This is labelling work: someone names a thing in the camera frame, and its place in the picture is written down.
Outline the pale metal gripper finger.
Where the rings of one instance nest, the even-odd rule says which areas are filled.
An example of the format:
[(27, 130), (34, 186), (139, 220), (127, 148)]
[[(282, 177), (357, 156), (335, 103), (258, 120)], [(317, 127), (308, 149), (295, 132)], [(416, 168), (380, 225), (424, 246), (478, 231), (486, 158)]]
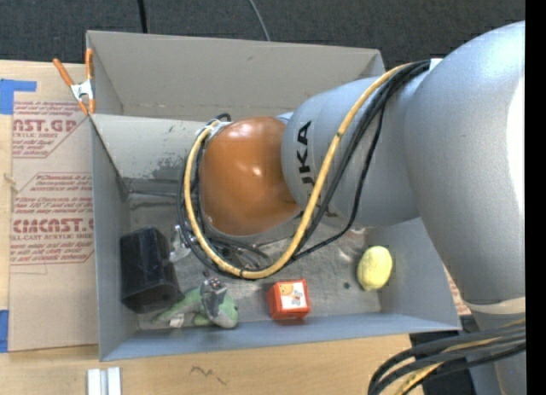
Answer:
[(219, 316), (219, 306), (224, 302), (227, 287), (217, 277), (207, 277), (200, 286), (200, 301), (209, 319)]
[(172, 263), (178, 263), (189, 256), (192, 250), (193, 234), (185, 227), (177, 224), (171, 233), (171, 249), (169, 259)]

